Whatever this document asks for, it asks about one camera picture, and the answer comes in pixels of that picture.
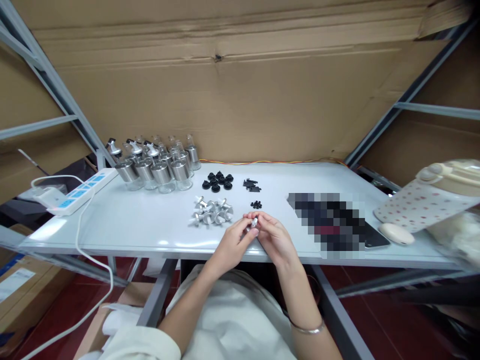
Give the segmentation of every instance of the white cloth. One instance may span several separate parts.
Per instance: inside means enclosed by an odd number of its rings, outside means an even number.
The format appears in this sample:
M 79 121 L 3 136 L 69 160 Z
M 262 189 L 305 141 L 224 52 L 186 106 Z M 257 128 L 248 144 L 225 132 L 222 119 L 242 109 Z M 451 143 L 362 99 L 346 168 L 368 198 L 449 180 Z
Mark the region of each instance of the white cloth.
M 166 312 L 197 278 L 193 268 Z M 180 349 L 155 328 L 124 327 L 113 337 L 101 360 L 179 360 Z M 295 358 L 290 322 L 273 296 L 243 271 L 232 270 L 211 290 L 196 324 L 184 360 Z

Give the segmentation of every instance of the smartphone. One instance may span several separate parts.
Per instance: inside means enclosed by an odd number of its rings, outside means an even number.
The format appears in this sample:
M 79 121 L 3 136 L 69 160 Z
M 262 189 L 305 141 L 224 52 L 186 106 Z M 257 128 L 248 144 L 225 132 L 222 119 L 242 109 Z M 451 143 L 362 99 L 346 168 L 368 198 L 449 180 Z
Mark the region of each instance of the smartphone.
M 390 241 L 365 221 L 365 250 L 390 246 Z

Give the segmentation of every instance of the white power cable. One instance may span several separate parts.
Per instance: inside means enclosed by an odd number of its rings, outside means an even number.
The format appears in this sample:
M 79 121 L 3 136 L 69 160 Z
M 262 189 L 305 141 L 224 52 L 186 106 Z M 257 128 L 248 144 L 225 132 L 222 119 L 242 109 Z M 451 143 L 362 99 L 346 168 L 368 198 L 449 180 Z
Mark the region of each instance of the white power cable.
M 81 182 L 82 184 L 88 186 L 87 184 L 85 184 L 84 181 L 82 181 L 80 178 L 78 178 L 77 176 L 74 176 L 74 175 L 52 175 L 52 176 L 44 176 L 44 177 L 39 177 L 39 178 L 36 178 L 35 180 L 33 180 L 31 182 L 31 187 L 33 188 L 34 187 L 34 183 L 36 183 L 38 180 L 43 180 L 43 179 L 50 179 L 50 178 L 75 178 L 77 179 L 79 182 Z M 88 200 L 88 202 L 86 203 L 85 207 L 83 208 L 83 210 L 81 211 L 80 213 L 80 216 L 78 217 L 78 227 L 76 228 L 76 235 L 75 235 L 75 247 L 76 247 L 76 250 L 82 254 L 84 257 L 86 257 L 87 259 L 91 260 L 92 262 L 94 262 L 95 264 L 97 265 L 100 265 L 101 267 L 105 268 L 108 270 L 109 274 L 110 274 L 110 290 L 107 292 L 107 294 L 98 302 L 98 304 L 96 304 L 79 322 L 77 322 L 75 325 L 73 325 L 71 328 L 69 328 L 68 330 L 65 330 L 64 332 L 58 334 L 57 336 L 55 337 L 52 337 L 50 340 L 48 340 L 46 343 L 44 343 L 43 345 L 37 347 L 35 350 L 33 350 L 31 353 L 29 353 L 27 356 L 25 356 L 24 358 L 22 358 L 21 360 L 29 360 L 31 358 L 33 358 L 35 355 L 37 355 L 39 352 L 41 352 L 42 350 L 46 349 L 47 347 L 49 347 L 50 345 L 52 345 L 54 342 L 56 342 L 57 340 L 60 340 L 61 338 L 63 338 L 64 336 L 72 333 L 73 331 L 75 331 L 80 325 L 82 325 L 85 320 L 87 320 L 89 318 L 90 315 L 93 314 L 93 312 L 108 298 L 108 296 L 112 293 L 112 290 L 114 289 L 114 273 L 112 271 L 112 269 L 110 268 L 110 266 L 108 265 L 105 265 L 104 263 L 98 261 L 98 260 L 95 260 L 93 257 L 91 257 L 90 255 L 88 255 L 86 252 L 84 252 L 83 250 L 80 249 L 80 246 L 79 246 L 79 235 L 80 235 L 80 225 L 82 223 L 82 216 L 85 212 L 85 210 L 87 210 L 87 208 L 89 207 L 90 203 L 92 202 L 93 198 L 95 196 L 95 191 L 93 191 L 92 193 L 92 196 L 90 198 L 90 200 Z

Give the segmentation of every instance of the metal shelf frame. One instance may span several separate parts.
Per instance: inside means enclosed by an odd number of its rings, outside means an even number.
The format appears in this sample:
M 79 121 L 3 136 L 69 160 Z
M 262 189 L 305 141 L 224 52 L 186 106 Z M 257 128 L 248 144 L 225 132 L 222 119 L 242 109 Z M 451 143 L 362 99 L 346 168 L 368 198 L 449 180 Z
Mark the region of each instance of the metal shelf frame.
M 0 140 L 71 122 L 92 152 L 100 152 L 110 166 L 115 166 L 115 161 L 105 149 L 102 140 L 92 125 L 90 125 L 72 94 L 70 94 L 47 55 L 45 55 L 10 0 L 0 0 L 0 40 L 25 60 L 65 114 L 63 117 L 2 130 L 0 131 Z
M 360 159 L 390 126 L 395 118 L 403 111 L 416 111 L 428 114 L 436 114 L 443 116 L 450 116 L 463 119 L 480 120 L 480 110 L 428 105 L 411 102 L 424 85 L 430 80 L 435 72 L 442 66 L 447 58 L 455 51 L 455 49 L 462 43 L 467 35 L 478 24 L 478 18 L 472 18 L 466 23 L 456 26 L 449 31 L 442 31 L 436 39 L 451 40 L 443 50 L 435 57 L 435 59 L 427 66 L 423 73 L 415 80 L 410 88 L 398 99 L 398 101 L 390 108 L 390 110 L 378 121 L 373 129 L 365 136 L 365 138 L 358 144 L 358 146 L 347 156 L 345 163 L 354 171 L 361 171 L 375 180 L 384 184 L 394 191 L 398 191 L 397 185 L 391 187 L 392 184 L 385 177 L 377 174 L 374 171 L 359 167 Z

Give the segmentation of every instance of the pixelated blur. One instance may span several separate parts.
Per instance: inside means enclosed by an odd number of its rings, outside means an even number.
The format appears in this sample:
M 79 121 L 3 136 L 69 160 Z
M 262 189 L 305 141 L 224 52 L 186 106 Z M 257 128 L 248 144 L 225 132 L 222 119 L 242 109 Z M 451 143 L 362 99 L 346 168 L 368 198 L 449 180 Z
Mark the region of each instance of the pixelated blur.
M 290 193 L 288 203 L 313 235 L 322 258 L 365 258 L 365 219 L 358 194 Z

